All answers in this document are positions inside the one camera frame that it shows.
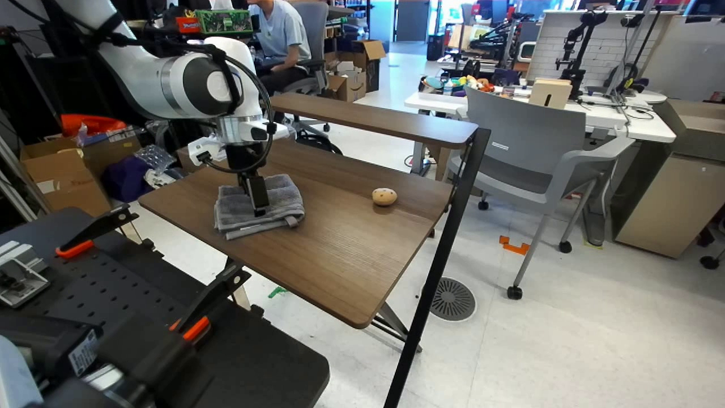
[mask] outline person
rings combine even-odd
[[[257,19],[256,74],[267,93],[280,90],[308,73],[297,63],[310,58],[308,32],[288,0],[246,0],[250,14]]]

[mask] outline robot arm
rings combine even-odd
[[[88,29],[101,29],[115,16],[111,0],[57,0],[57,6],[74,19],[85,33],[90,33]],[[114,33],[136,41],[123,20],[117,20]],[[209,39],[206,44],[223,50],[254,73],[251,52],[243,41]],[[114,46],[107,41],[98,46],[98,54],[144,115],[211,121],[231,110],[233,98],[229,81],[209,54],[185,52],[182,57],[159,58],[142,46]],[[231,67],[231,73],[239,93],[239,105],[233,109],[233,115],[244,121],[260,117],[257,89],[238,67]]]

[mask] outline wooden table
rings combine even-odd
[[[212,202],[217,185],[235,183],[235,177],[200,171],[184,181],[141,198],[141,205],[150,210],[358,328],[379,321],[376,312],[384,296],[428,239],[441,210],[448,209],[410,331],[404,334],[405,347],[384,398],[384,405],[397,405],[483,164],[486,131],[461,121],[421,117],[297,93],[276,93],[271,105],[276,110],[465,150],[467,166],[450,189],[448,183],[332,157],[306,144],[273,143],[263,175],[288,173],[293,177],[306,202],[306,219],[297,228],[265,232],[229,242],[212,228]],[[379,185],[390,185],[398,192],[397,207],[371,207],[368,192]]]
[[[298,143],[273,143],[260,173],[288,173],[300,190],[306,218],[297,228],[227,241],[212,228],[212,205],[217,185],[238,181],[212,168],[154,190],[141,205],[355,328],[381,311],[450,198],[448,183]],[[393,189],[398,205],[376,209],[368,192],[379,185]]]

